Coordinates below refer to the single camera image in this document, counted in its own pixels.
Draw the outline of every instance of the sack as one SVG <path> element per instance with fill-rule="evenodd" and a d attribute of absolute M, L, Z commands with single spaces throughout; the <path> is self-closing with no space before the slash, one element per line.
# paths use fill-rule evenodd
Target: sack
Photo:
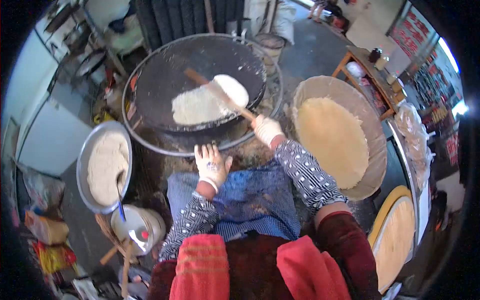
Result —
<path fill-rule="evenodd" d="M 25 225 L 38 240 L 47 245 L 62 244 L 67 240 L 68 226 L 65 222 L 57 222 L 26 211 Z"/>
<path fill-rule="evenodd" d="M 75 253 L 66 245 L 49 247 L 42 242 L 34 243 L 33 248 L 40 260 L 43 273 L 52 274 L 66 269 L 75 263 Z"/>
<path fill-rule="evenodd" d="M 29 167 L 19 166 L 19 168 L 22 171 L 24 184 L 34 209 L 45 212 L 59 206 L 65 190 L 63 181 L 43 175 Z"/>
<path fill-rule="evenodd" d="M 297 9 L 295 6 L 280 2 L 276 9 L 276 17 L 272 24 L 272 31 L 289 41 L 292 45 L 293 41 L 293 22 Z"/>

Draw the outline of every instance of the white cloth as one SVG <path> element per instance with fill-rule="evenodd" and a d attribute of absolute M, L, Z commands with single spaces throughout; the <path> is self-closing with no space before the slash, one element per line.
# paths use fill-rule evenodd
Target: white cloth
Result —
<path fill-rule="evenodd" d="M 253 126 L 253 131 L 255 131 L 257 138 L 268 147 L 270 147 L 270 144 L 277 135 L 285 135 L 277 121 L 267 118 L 264 115 L 259 115 L 257 119 L 255 119 L 255 125 Z"/>

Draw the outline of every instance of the yellow bag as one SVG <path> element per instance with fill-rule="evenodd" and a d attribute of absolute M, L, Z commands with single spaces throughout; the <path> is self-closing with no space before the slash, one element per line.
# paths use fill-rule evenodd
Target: yellow bag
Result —
<path fill-rule="evenodd" d="M 73 251 L 65 245 L 49 247 L 39 241 L 33 246 L 45 274 L 66 269 L 77 260 Z"/>
<path fill-rule="evenodd" d="M 34 212 L 25 212 L 25 225 L 33 235 L 47 245 L 63 244 L 67 240 L 68 226 L 65 222 L 54 221 Z"/>

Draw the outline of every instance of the bowl of batter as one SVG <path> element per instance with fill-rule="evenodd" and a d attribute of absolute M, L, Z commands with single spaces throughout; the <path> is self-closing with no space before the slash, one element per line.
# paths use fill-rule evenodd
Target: bowl of batter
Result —
<path fill-rule="evenodd" d="M 96 126 L 77 159 L 77 186 L 85 205 L 96 214 L 111 213 L 118 207 L 117 187 L 123 198 L 131 176 L 132 143 L 125 127 L 117 121 Z"/>

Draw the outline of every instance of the metal bowl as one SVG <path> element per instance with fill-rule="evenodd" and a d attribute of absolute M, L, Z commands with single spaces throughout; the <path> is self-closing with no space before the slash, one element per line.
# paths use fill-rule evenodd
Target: metal bowl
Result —
<path fill-rule="evenodd" d="M 88 161 L 93 151 L 93 147 L 97 140 L 106 132 L 119 132 L 127 140 L 128 145 L 128 171 L 127 178 L 125 180 L 125 185 L 120 192 L 122 198 L 125 196 L 125 193 L 128 189 L 128 184 L 130 182 L 130 177 L 132 176 L 132 142 L 130 141 L 130 136 L 128 131 L 123 127 L 123 125 L 117 121 L 107 121 L 103 122 L 100 125 L 96 126 L 92 132 L 88 135 L 87 139 L 82 146 L 80 155 L 77 159 L 77 186 L 80 196 L 84 201 L 85 205 L 96 214 L 109 214 L 118 207 L 118 202 L 115 202 L 112 205 L 104 206 L 99 204 L 92 196 L 90 192 L 90 186 L 87 182 L 88 175 Z"/>

